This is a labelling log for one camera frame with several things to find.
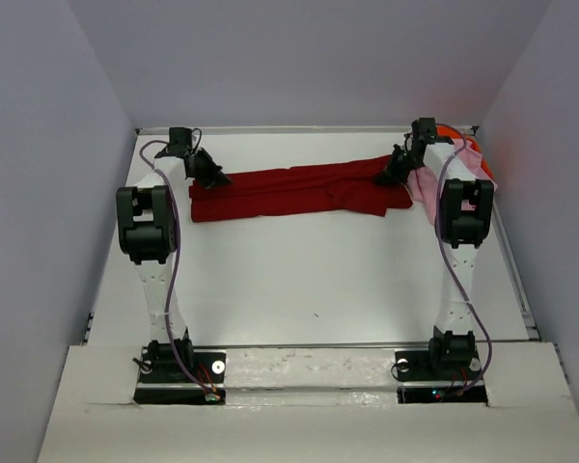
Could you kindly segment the dark red t shirt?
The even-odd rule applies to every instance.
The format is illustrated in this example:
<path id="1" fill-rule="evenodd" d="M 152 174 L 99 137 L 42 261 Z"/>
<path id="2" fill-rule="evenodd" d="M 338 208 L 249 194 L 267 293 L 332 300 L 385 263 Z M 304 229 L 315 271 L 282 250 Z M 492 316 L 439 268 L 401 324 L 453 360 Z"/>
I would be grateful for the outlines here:
<path id="1" fill-rule="evenodd" d="M 378 186 L 373 178 L 385 156 L 231 175 L 232 184 L 189 187 L 191 219 L 209 223 L 255 217 L 346 210 L 383 217 L 390 209 L 413 205 L 401 185 Z"/>

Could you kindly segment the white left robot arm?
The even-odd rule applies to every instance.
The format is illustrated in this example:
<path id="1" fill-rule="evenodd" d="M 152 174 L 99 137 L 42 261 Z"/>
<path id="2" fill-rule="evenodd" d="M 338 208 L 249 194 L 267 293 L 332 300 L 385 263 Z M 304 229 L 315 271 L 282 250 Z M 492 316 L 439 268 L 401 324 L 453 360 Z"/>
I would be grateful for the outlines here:
<path id="1" fill-rule="evenodd" d="M 210 189 L 232 180 L 201 146 L 200 128 L 172 127 L 169 140 L 151 140 L 139 150 L 150 172 L 116 192 L 117 233 L 121 251 L 134 265 L 142 284 L 150 321 L 147 352 L 136 361 L 144 374 L 160 373 L 175 381 L 196 378 L 195 353 L 179 312 L 175 285 L 181 253 L 179 208 L 170 174 Z"/>

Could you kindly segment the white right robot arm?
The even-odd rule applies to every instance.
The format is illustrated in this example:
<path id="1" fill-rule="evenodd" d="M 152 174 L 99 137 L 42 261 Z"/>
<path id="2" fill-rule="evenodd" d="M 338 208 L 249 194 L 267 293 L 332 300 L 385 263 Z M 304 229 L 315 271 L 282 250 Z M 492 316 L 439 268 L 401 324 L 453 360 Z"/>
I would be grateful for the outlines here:
<path id="1" fill-rule="evenodd" d="M 490 233 L 495 186 L 466 167 L 456 147 L 441 135 L 434 118 L 412 122 L 403 144 L 395 145 L 377 186 L 406 186 L 410 174 L 426 168 L 435 176 L 434 233 L 444 264 L 441 305 L 425 349 L 396 354 L 391 368 L 401 382 L 462 382 L 472 387 L 491 362 L 492 340 L 472 302 L 478 252 Z"/>

